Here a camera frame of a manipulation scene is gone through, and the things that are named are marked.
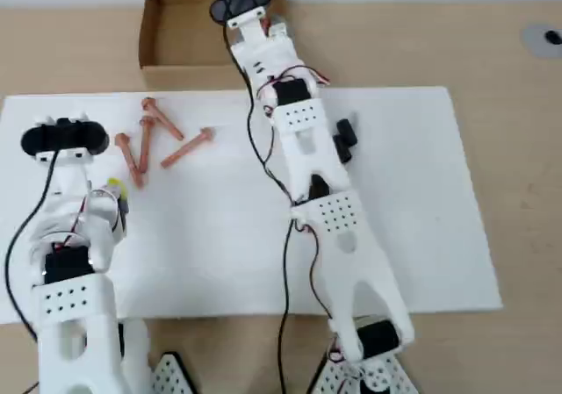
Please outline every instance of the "wooden dowel pin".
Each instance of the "wooden dowel pin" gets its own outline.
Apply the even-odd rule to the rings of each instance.
[[[158,109],[158,107],[156,106],[156,101],[152,97],[146,97],[144,100],[142,100],[142,109],[157,118],[169,131],[169,133],[171,133],[177,140],[184,140],[185,137],[182,132],[177,129],[177,126],[175,126],[172,121],[169,120],[168,117],[164,115],[164,113],[162,113],[160,109]]]
[[[187,144],[184,144],[175,153],[166,157],[164,160],[162,160],[162,162],[160,164],[162,165],[163,168],[169,168],[176,161],[181,159],[184,155],[190,153],[191,151],[193,151],[195,148],[200,146],[205,141],[210,141],[212,139],[213,139],[213,129],[212,128],[202,128],[201,133],[197,137],[195,137],[193,140],[191,140]]]
[[[121,149],[123,156],[125,157],[126,165],[129,167],[129,172],[133,178],[134,184],[137,188],[142,189],[144,186],[142,181],[141,172],[137,169],[137,165],[134,162],[133,154],[131,153],[131,148],[129,147],[129,137],[124,133],[118,133],[115,135],[115,145]]]
[[[156,125],[156,119],[152,116],[143,116],[140,120],[142,126],[142,145],[140,146],[139,171],[144,174],[148,170],[148,154],[150,152],[150,135],[152,128]]]

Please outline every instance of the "cable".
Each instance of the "cable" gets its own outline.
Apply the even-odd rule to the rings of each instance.
[[[45,203],[45,199],[47,198],[47,193],[49,191],[49,186],[51,186],[51,179],[53,179],[54,164],[56,163],[56,159],[57,159],[58,156],[59,156],[59,152],[56,151],[53,155],[53,159],[51,160],[51,164],[49,165],[49,170],[47,172],[47,179],[45,181],[45,188],[43,189],[43,193],[41,194],[41,198],[40,198],[39,202],[37,203],[37,205],[35,205],[35,208],[33,209],[33,211],[29,214],[29,216],[27,216],[27,218],[24,220],[24,222],[19,226],[19,229],[14,233],[13,237],[11,238],[10,245],[8,246],[8,251],[6,252],[6,257],[4,258],[4,281],[5,281],[5,284],[6,284],[6,291],[8,292],[8,297],[10,298],[11,305],[13,306],[14,310],[16,310],[16,313],[18,314],[19,318],[21,319],[21,322],[24,324],[25,329],[27,329],[27,332],[29,333],[29,335],[32,337],[32,339],[35,342],[37,342],[37,334],[33,330],[31,324],[29,323],[29,321],[25,317],[24,313],[19,308],[19,304],[16,301],[16,298],[14,297],[13,292],[11,291],[10,258],[11,258],[11,253],[13,251],[13,248],[16,245],[16,242],[18,241],[19,236],[25,230],[25,228],[27,227],[29,222],[32,221],[33,217],[35,217],[37,212],[40,210],[40,208]]]
[[[270,151],[268,151],[265,160],[263,161],[265,164],[270,160],[271,155],[273,154],[273,147],[275,146],[275,128],[271,127],[271,143],[270,143]]]
[[[289,248],[289,240],[291,239],[291,233],[293,226],[296,225],[296,220],[292,219],[289,223],[289,228],[287,229],[287,234],[285,236],[285,245],[283,247],[283,287],[285,290],[285,310],[283,312],[283,317],[281,318],[281,325],[279,326],[279,332],[277,334],[277,368],[279,370],[279,381],[281,383],[281,393],[285,394],[287,388],[285,386],[285,373],[283,371],[283,335],[285,333],[285,323],[289,316],[289,278],[287,276],[287,250]]]
[[[316,244],[316,249],[315,249],[315,252],[314,252],[314,258],[313,258],[312,263],[310,264],[310,270],[308,272],[308,282],[310,283],[310,289],[313,291],[314,297],[316,298],[316,300],[318,301],[318,303],[320,304],[320,306],[322,307],[322,309],[324,310],[326,315],[328,315],[328,318],[332,319],[332,314],[330,313],[330,311],[326,307],[326,305],[321,301],[320,296],[318,296],[318,292],[316,291],[316,288],[314,287],[314,268],[316,266],[316,262],[318,261],[318,257],[320,256],[320,241],[318,239],[318,234],[316,234],[316,231],[311,226],[304,226],[300,230],[297,228],[297,231],[298,232],[304,232],[306,228],[310,231],[310,233],[313,234],[314,242]]]
[[[27,390],[25,390],[22,394],[30,394],[30,392],[35,390],[37,387],[39,387],[39,383],[35,383],[31,387],[29,387]]]
[[[281,182],[273,174],[273,172],[271,172],[271,170],[268,169],[267,161],[260,155],[260,153],[257,149],[257,146],[256,146],[256,142],[254,141],[254,136],[252,135],[252,125],[251,124],[252,124],[252,116],[254,114],[254,109],[256,107],[256,101],[254,99],[254,94],[252,92],[252,84],[249,80],[249,77],[242,70],[240,64],[238,63],[238,61],[236,60],[236,57],[234,56],[234,54],[232,52],[232,48],[230,47],[230,42],[228,41],[228,35],[227,35],[227,22],[226,21],[225,21],[225,24],[222,27],[222,39],[224,40],[225,47],[227,48],[227,51],[228,51],[228,54],[230,55],[230,59],[232,60],[232,63],[236,66],[236,69],[238,70],[238,73],[241,75],[242,79],[244,80],[244,83],[246,84],[246,89],[248,90],[250,107],[249,107],[249,111],[248,111],[248,116],[246,118],[246,128],[247,128],[247,132],[248,132],[248,139],[249,139],[250,145],[252,146],[252,150],[254,150],[254,154],[256,155],[257,160],[259,160],[260,164],[262,165],[262,168],[263,168],[263,171],[265,172],[265,175],[267,175],[273,182],[275,182],[275,184],[279,187],[279,189],[281,189],[284,192],[284,194],[287,196],[291,205],[294,205],[294,202],[292,201],[291,194],[289,193],[289,190],[286,188],[285,184],[283,182]]]

